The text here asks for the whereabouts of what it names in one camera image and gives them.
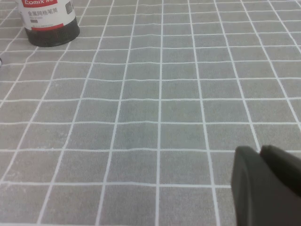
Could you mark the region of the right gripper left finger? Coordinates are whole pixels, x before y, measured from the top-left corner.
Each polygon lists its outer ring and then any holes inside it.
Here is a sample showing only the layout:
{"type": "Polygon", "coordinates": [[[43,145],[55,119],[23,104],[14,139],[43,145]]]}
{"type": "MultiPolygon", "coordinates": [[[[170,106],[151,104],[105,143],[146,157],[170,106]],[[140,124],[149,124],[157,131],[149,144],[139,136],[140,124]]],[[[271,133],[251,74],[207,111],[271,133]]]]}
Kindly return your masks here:
{"type": "Polygon", "coordinates": [[[249,146],[235,149],[231,190],[238,226],[299,226],[301,199],[260,197],[260,152],[249,146]]]}

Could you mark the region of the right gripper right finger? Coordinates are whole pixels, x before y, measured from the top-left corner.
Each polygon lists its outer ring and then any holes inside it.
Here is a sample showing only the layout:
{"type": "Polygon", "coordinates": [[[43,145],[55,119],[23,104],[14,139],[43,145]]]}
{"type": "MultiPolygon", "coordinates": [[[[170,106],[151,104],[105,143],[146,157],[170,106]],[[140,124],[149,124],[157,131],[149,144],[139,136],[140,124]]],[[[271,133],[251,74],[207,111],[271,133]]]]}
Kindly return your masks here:
{"type": "Polygon", "coordinates": [[[273,146],[261,147],[260,197],[262,199],[301,198],[301,161],[273,146]]]}

